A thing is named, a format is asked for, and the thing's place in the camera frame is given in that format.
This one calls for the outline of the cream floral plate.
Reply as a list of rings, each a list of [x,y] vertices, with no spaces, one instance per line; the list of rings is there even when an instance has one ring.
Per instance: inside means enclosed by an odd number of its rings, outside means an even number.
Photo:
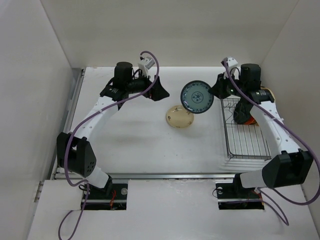
[[[194,114],[182,105],[175,105],[166,112],[166,121],[173,128],[188,128],[194,122]]]

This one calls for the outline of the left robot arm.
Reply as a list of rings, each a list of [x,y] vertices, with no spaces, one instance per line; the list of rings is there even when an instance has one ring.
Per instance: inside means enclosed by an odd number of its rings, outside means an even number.
[[[90,141],[123,104],[133,97],[144,96],[155,102],[169,97],[170,94],[162,87],[157,74],[154,80],[150,80],[149,70],[154,65],[156,61],[151,57],[142,57],[137,70],[129,62],[118,62],[114,68],[114,76],[100,92],[87,116],[72,132],[61,132],[57,136],[57,165],[66,174],[72,172],[80,175],[103,199],[112,193],[112,178],[97,166]]]

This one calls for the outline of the beige cartoon plate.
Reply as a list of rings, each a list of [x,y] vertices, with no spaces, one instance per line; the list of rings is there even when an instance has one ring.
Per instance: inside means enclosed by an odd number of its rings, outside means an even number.
[[[271,94],[273,100],[274,100],[274,101],[276,100],[274,93],[273,93],[269,88],[267,88],[267,87],[265,87],[265,86],[261,86],[260,89],[261,89],[261,90],[268,91],[268,92]]]

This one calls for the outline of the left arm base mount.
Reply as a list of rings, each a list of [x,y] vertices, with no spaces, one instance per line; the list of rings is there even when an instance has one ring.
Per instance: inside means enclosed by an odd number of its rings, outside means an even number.
[[[88,211],[125,211],[127,209],[128,184],[114,183],[110,192],[90,185],[89,195],[85,202],[87,186],[78,187],[83,191],[80,207]]]

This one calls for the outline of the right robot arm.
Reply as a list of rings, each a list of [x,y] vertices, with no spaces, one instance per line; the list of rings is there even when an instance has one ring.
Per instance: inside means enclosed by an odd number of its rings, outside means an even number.
[[[278,114],[276,99],[272,92],[261,86],[261,68],[257,64],[241,65],[238,79],[234,59],[224,59],[225,72],[220,73],[209,93],[218,99],[238,96],[237,117],[253,118],[259,125],[270,152],[270,161],[260,170],[238,173],[231,190],[243,197],[250,189],[288,187],[305,182],[315,155],[309,147],[300,147],[302,140],[289,130]]]

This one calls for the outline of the black plate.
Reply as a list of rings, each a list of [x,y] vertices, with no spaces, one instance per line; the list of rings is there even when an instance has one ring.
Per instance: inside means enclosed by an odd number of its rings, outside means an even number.
[[[245,99],[240,99],[233,111],[233,120],[238,125],[244,125],[251,119],[250,111],[253,105]]]

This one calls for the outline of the blue patterned plate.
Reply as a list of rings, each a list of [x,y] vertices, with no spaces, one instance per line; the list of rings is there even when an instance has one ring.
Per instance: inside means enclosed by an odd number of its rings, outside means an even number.
[[[193,114],[202,114],[208,111],[214,102],[214,95],[209,92],[210,89],[211,87],[201,80],[187,83],[180,93],[182,106]]]

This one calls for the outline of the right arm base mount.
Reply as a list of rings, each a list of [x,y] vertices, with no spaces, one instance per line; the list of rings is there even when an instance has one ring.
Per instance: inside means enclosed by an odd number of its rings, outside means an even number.
[[[253,188],[236,190],[231,182],[218,182],[212,194],[218,200],[219,210],[264,210],[262,196]]]

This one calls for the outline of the orange plate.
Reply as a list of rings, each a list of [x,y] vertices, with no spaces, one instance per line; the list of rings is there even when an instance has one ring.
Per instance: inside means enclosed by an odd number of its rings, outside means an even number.
[[[257,125],[257,126],[259,125],[257,123],[257,121],[255,120],[255,118],[252,117],[252,115],[249,115],[243,124],[244,125]]]

